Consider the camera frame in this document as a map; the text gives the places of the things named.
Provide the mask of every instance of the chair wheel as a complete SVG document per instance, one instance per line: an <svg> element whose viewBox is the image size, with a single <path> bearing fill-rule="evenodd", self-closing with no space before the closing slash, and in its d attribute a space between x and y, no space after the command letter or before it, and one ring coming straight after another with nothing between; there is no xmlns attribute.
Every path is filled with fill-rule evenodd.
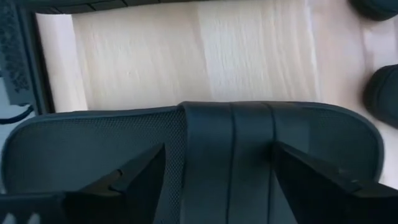
<svg viewBox="0 0 398 224"><path fill-rule="evenodd" d="M374 21L385 21L398 15L396 0L349 0L349 2L362 16Z"/></svg>
<svg viewBox="0 0 398 224"><path fill-rule="evenodd" d="M380 68L364 89L366 109L377 119L398 128L398 65Z"/></svg>

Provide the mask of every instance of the black object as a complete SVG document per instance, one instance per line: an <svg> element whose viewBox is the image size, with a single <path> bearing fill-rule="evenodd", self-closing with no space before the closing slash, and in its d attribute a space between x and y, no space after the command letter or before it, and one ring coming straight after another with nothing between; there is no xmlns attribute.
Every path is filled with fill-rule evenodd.
<svg viewBox="0 0 398 224"><path fill-rule="evenodd" d="M0 0L0 73L12 105L54 112L35 14L11 0Z"/></svg>
<svg viewBox="0 0 398 224"><path fill-rule="evenodd" d="M162 190L164 145L154 146L79 192L0 196L0 222L152 224Z"/></svg>
<svg viewBox="0 0 398 224"><path fill-rule="evenodd" d="M34 111L33 106L28 106L27 109L23 113L15 116L15 117L0 118L0 124L14 124L16 122L20 122L23 119L27 118L33 111Z"/></svg>
<svg viewBox="0 0 398 224"><path fill-rule="evenodd" d="M272 168L298 224L397 223L398 191L315 159L282 142Z"/></svg>
<svg viewBox="0 0 398 224"><path fill-rule="evenodd" d="M79 191L163 142L154 223L294 224L265 160L277 141L360 179L380 177L382 139L362 116L321 103L258 101L32 118L4 145L2 179L9 194Z"/></svg>
<svg viewBox="0 0 398 224"><path fill-rule="evenodd" d="M366 109L377 119L398 128L398 65L380 68L363 93Z"/></svg>
<svg viewBox="0 0 398 224"><path fill-rule="evenodd" d="M17 0L22 6L42 14L75 14L147 4L197 0Z"/></svg>
<svg viewBox="0 0 398 224"><path fill-rule="evenodd" d="M364 17L384 21L398 15L396 0L349 0L351 5Z"/></svg>

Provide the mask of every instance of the cable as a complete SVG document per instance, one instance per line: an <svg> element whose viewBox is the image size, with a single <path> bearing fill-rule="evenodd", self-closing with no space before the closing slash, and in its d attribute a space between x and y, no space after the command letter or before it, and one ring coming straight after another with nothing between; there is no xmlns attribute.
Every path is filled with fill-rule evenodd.
<svg viewBox="0 0 398 224"><path fill-rule="evenodd" d="M20 122L23 119L25 119L26 117L28 117L31 114L31 112L33 112L33 106L29 105L29 107L23 113L21 113L18 116L15 116L13 118L0 119L0 125L3 125L3 124L14 124L16 122Z"/></svg>

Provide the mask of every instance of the floor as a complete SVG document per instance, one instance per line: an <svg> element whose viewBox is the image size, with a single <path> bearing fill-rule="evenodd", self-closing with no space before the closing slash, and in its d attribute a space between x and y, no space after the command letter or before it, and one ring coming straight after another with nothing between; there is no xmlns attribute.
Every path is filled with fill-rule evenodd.
<svg viewBox="0 0 398 224"><path fill-rule="evenodd" d="M381 182L398 189L398 130L360 103L371 74L398 63L398 18L362 19L346 0L208 1L37 17L57 111L185 100L340 105L379 128Z"/></svg>

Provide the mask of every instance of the wood grain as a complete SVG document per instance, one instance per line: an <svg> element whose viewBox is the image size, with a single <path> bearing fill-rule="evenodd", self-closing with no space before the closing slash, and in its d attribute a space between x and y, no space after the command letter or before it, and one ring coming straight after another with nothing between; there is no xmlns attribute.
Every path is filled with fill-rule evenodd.
<svg viewBox="0 0 398 224"><path fill-rule="evenodd" d="M398 63L398 19L368 21L345 0L173 3L74 15L71 34L55 40L46 37L56 30L49 19L39 23L50 42L44 48L60 111L185 100L340 105L379 128L386 147L381 182L398 189L398 130L361 104L369 77ZM56 49L64 41L70 44Z"/></svg>

